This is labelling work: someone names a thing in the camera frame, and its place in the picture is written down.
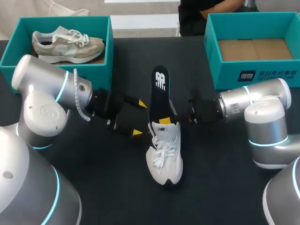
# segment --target black tablecloth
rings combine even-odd
[[[3,54],[7,41],[0,42]],[[205,98],[216,93],[202,37],[115,39],[113,88],[150,98],[150,74],[165,65],[171,75],[171,100],[177,112],[189,108],[189,89]],[[0,126],[18,121],[21,97],[14,96],[0,75]],[[290,133],[300,132],[300,90],[292,90],[287,111]],[[122,122],[147,129],[147,115],[125,107]],[[151,177],[145,154],[147,135],[129,139],[111,134],[97,119],[85,123],[77,113],[43,155],[78,190],[82,225],[266,225],[262,197],[276,174],[253,163],[243,120],[181,129],[184,176],[174,190]]]

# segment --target shoe box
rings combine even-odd
[[[11,39],[5,49],[0,70],[11,85],[14,70],[23,55],[36,56],[32,48],[32,33],[51,33],[59,26],[68,30],[74,29],[89,37],[101,38],[106,42],[105,56],[88,64],[56,63],[56,66],[73,72],[76,68],[78,75],[90,80],[93,88],[111,89],[113,72],[113,30],[110,16],[58,16],[58,17],[21,17]]]
[[[215,89],[274,78],[300,87],[299,27],[295,12],[209,15],[204,45]]]

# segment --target black insole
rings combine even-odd
[[[174,117],[169,102],[170,75],[166,67],[157,66],[151,76],[149,121],[159,123],[160,119]]]

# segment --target shoelace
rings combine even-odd
[[[79,43],[80,42],[81,44],[79,44],[79,46],[83,47],[90,42],[89,36],[87,34],[82,35],[82,33],[80,33],[77,30],[69,30],[69,33],[72,33],[72,32],[73,32],[73,35],[72,35],[73,41],[68,41],[68,43]]]
[[[160,169],[159,174],[161,174],[165,159],[170,156],[175,156],[176,139],[177,138],[175,138],[172,142],[163,142],[159,141],[157,136],[152,138],[152,143],[157,150],[154,160],[152,161],[152,165]]]

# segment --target new balance logo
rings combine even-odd
[[[162,90],[165,90],[165,75],[160,72],[155,73],[156,86]]]

